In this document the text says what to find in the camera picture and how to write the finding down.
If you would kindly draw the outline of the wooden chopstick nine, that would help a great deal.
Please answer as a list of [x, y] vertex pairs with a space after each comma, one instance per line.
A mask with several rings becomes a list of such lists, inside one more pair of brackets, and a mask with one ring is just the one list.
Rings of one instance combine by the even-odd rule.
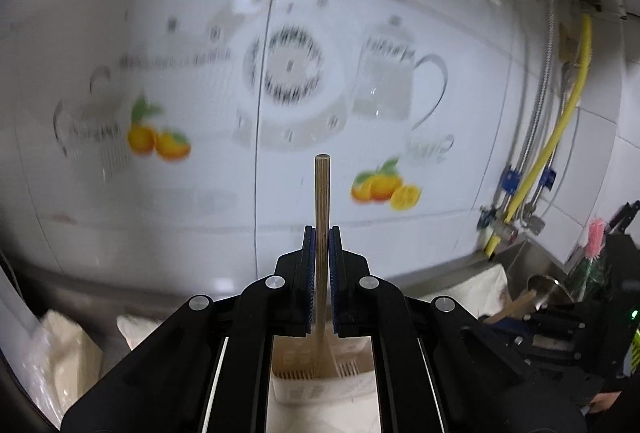
[[503, 320], [506, 317], [510, 317], [512, 314], [519, 312], [523, 307], [528, 305], [533, 299], [536, 297], [537, 292], [535, 290], [529, 290], [523, 293], [516, 300], [512, 301], [509, 304], [501, 309], [500, 312], [495, 313], [494, 315], [487, 317], [483, 320], [484, 325], [491, 326], [499, 321]]

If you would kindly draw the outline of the silver angle valve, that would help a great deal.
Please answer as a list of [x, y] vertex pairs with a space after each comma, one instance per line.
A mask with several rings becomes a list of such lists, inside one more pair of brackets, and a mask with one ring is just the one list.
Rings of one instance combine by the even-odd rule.
[[538, 236], [541, 234], [541, 231], [544, 230], [546, 223], [544, 223], [544, 220], [535, 214], [535, 211], [536, 208], [531, 208], [529, 205], [526, 205], [521, 213], [520, 223], [526, 231], [529, 231], [534, 236]]

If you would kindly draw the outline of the stainless steel pot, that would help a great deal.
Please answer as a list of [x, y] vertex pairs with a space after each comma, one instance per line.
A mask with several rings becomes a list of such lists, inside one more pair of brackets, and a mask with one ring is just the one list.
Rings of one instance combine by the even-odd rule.
[[536, 311], [546, 309], [549, 306], [559, 304], [572, 304], [575, 302], [570, 292], [562, 283], [551, 276], [535, 275], [527, 280], [527, 290], [534, 290], [536, 295], [533, 304]]

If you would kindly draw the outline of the pink bottle brush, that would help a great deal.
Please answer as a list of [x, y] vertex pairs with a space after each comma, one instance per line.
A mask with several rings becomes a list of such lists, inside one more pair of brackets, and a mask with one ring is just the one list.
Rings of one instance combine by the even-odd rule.
[[604, 245], [606, 226], [608, 226], [608, 224], [604, 219], [593, 219], [593, 221], [589, 223], [585, 257], [590, 261], [600, 257]]

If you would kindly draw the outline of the red handled water valve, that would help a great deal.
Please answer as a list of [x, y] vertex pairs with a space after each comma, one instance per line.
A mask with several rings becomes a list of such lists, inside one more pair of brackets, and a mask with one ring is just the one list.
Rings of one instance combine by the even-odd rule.
[[498, 208], [481, 208], [476, 229], [484, 231], [490, 229], [500, 240], [513, 242], [518, 237], [518, 230], [511, 224], [506, 223]]

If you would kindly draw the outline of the cream quilted patterned mat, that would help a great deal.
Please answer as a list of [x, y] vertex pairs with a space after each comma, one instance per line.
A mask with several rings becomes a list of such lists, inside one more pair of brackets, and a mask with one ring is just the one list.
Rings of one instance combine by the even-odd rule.
[[[474, 317], [498, 313], [509, 302], [506, 273], [500, 265], [475, 264], [427, 279], [412, 295], [432, 301], [457, 300]], [[22, 370], [29, 396], [58, 427], [64, 413], [93, 384], [146, 339], [172, 311], [168, 297], [107, 290], [74, 293], [37, 320], [24, 349]]]

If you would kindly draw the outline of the black handled kitchen knife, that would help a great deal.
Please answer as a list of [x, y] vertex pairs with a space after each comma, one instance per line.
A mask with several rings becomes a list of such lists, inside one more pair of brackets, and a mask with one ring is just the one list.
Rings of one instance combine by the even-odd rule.
[[640, 211], [640, 201], [636, 200], [632, 203], [625, 203], [612, 217], [608, 223], [608, 232], [610, 234], [625, 234], [627, 228], [634, 221], [634, 218]]

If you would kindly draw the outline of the beige plastic utensil holder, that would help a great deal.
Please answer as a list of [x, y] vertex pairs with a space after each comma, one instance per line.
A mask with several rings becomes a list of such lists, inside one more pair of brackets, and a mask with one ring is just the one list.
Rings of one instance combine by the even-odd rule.
[[378, 395], [371, 340], [328, 332], [321, 357], [316, 341], [273, 342], [268, 432], [378, 432]]

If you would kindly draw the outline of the wooden chopstick one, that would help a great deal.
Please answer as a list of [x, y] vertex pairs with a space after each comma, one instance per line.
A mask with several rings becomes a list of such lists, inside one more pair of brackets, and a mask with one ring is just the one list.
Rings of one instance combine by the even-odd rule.
[[316, 254], [314, 254], [314, 379], [331, 375], [331, 351], [328, 346], [328, 322], [331, 320], [329, 234], [330, 234], [331, 158], [326, 153], [314, 157], [314, 229], [316, 230]]

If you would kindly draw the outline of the green glass jar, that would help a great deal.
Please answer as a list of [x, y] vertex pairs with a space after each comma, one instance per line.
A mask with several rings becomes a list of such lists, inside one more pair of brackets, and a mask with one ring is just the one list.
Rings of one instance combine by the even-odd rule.
[[565, 286], [575, 302], [588, 299], [606, 285], [608, 264], [604, 257], [583, 257], [567, 277]]

